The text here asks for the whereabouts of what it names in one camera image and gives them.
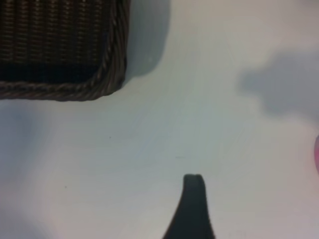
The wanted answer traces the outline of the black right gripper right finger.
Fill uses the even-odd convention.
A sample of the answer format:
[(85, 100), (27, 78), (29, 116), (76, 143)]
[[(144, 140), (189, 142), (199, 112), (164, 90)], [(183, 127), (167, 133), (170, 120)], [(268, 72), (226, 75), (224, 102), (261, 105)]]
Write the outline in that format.
[(209, 209), (207, 204), (206, 187), (203, 177), (196, 174), (199, 184), (199, 207), (200, 225), (202, 227), (203, 239), (215, 239), (213, 227), (211, 225)]

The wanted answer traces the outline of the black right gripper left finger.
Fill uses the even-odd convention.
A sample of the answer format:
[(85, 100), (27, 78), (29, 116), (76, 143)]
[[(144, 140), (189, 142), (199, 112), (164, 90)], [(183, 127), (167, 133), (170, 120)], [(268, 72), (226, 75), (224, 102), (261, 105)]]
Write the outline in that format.
[(177, 209), (163, 236), (165, 239), (202, 239), (199, 202), (196, 174), (186, 174)]

